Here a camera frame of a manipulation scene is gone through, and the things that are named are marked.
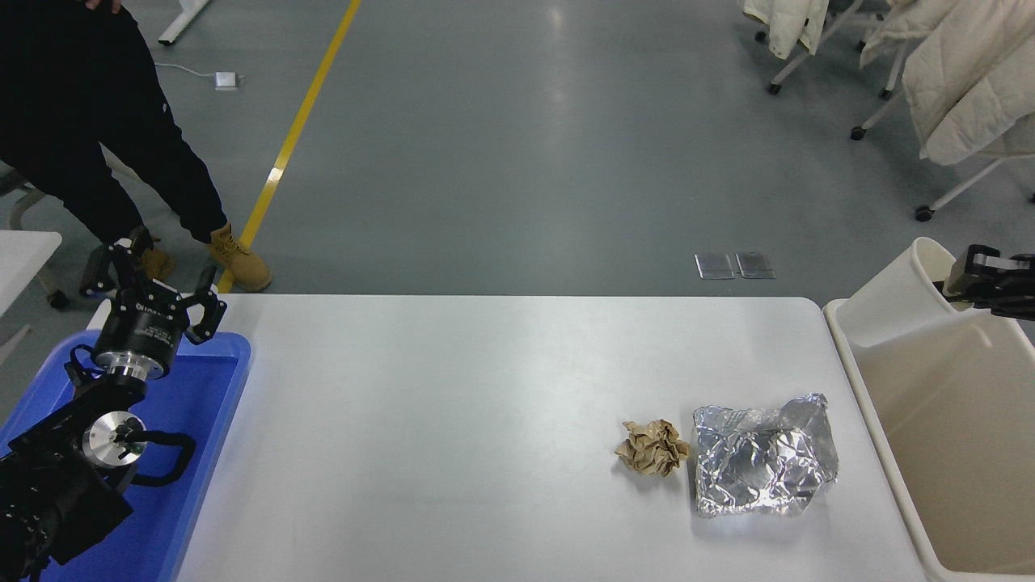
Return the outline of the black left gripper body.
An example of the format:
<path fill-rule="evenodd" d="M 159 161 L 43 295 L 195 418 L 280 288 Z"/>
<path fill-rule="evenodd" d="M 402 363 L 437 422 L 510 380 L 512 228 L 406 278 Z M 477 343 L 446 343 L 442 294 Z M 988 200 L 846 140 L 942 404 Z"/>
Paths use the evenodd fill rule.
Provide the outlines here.
<path fill-rule="evenodd" d="M 94 363 L 114 369 L 118 360 L 148 360 L 147 369 L 170 369 L 188 327 L 184 299 L 174 289 L 118 292 L 91 351 Z"/>

